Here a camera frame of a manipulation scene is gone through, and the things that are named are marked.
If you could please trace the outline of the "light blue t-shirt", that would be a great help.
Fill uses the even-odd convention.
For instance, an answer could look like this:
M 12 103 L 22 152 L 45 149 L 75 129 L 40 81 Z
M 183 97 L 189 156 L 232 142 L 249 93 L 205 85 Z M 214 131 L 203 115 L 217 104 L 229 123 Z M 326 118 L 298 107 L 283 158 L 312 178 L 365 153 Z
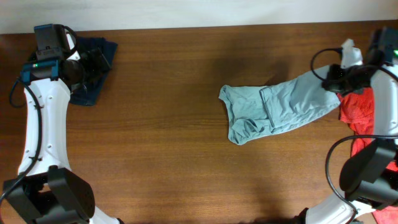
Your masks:
M 237 145 L 300 128 L 340 105 L 311 71 L 272 86 L 224 85 L 219 99 L 227 110 L 228 139 Z

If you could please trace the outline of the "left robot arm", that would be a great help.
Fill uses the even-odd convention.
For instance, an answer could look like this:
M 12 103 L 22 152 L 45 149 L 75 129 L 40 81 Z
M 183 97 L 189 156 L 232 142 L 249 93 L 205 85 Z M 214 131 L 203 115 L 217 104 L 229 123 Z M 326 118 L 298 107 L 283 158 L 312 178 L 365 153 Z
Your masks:
M 36 50 L 17 82 L 27 108 L 25 148 L 1 200 L 29 224 L 120 223 L 96 206 L 91 185 L 72 172 L 67 155 L 69 104 L 92 106 L 112 67 L 115 42 L 84 38 L 61 24 L 34 29 Z

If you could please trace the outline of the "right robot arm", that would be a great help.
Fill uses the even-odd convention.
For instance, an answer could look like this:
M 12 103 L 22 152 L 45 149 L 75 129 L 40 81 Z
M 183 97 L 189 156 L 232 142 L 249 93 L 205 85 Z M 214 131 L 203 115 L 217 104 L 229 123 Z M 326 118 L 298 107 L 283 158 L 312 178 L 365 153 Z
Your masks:
M 397 29 L 376 30 L 363 63 L 352 47 L 334 51 L 341 64 L 331 66 L 322 87 L 342 96 L 372 88 L 374 132 L 360 135 L 371 143 L 345 162 L 338 188 L 325 172 L 333 195 L 291 223 L 356 223 L 361 215 L 397 206 L 397 172 L 387 168 L 397 161 Z

